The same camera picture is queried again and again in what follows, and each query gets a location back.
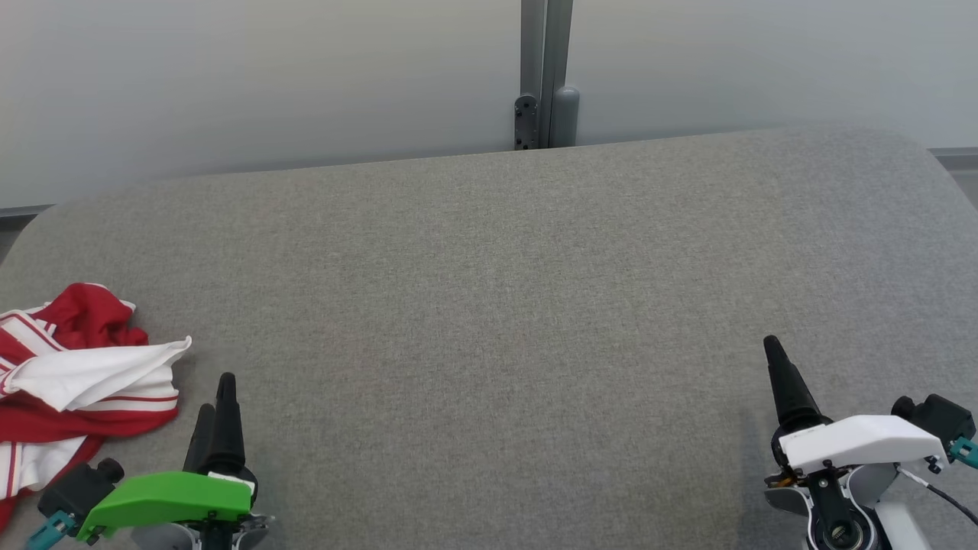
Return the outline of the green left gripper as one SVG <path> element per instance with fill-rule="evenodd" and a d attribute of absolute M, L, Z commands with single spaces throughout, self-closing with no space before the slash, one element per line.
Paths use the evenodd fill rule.
<path fill-rule="evenodd" d="M 254 549 L 272 526 L 272 516 L 252 512 L 245 481 L 202 476 L 240 474 L 245 463 L 235 375 L 224 372 L 214 406 L 199 408 L 185 472 L 123 480 L 87 513 L 76 538 L 93 545 L 120 529 L 143 529 L 150 549 Z"/>

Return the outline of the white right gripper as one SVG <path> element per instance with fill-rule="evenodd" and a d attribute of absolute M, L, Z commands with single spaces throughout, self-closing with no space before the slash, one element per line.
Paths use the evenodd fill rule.
<path fill-rule="evenodd" d="M 775 335 L 763 347 L 779 427 L 775 438 L 790 470 L 813 474 L 832 467 L 900 463 L 912 473 L 949 467 L 937 436 L 898 416 L 858 415 L 831 422 L 821 413 L 797 366 Z"/>

